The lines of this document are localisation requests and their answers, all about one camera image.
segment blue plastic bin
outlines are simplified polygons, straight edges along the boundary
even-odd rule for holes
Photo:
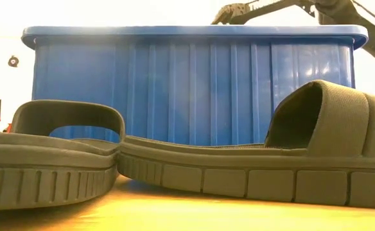
[[[263,142],[277,104],[322,79],[354,87],[360,26],[31,27],[33,99],[118,109],[129,135],[194,145]],[[102,128],[56,137],[117,141]]]

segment wooden surface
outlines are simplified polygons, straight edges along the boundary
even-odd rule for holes
[[[121,176],[111,192],[85,203],[0,211],[0,230],[375,231],[375,210],[203,196]]]

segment ribbed plastic wall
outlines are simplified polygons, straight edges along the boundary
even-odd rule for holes
[[[349,39],[36,43],[33,99],[112,106],[127,134],[179,144],[263,142],[274,108],[296,88],[315,79],[354,87]],[[89,127],[59,128],[53,136],[118,140]]]

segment bin rim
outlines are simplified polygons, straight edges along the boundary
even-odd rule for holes
[[[218,36],[218,37],[351,37],[353,49],[364,46],[369,40],[367,29],[359,25],[320,26],[32,26],[25,28],[22,42],[35,49],[38,37],[54,36]]]

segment slide sandal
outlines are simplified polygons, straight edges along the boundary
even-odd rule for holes
[[[375,208],[375,96],[311,81],[275,110],[264,144],[188,146],[126,136],[118,170],[172,189]]]
[[[19,107],[11,133],[0,133],[0,209],[67,205],[108,192],[118,176],[118,144],[48,135],[69,125],[108,128],[125,137],[113,108],[35,100]]]

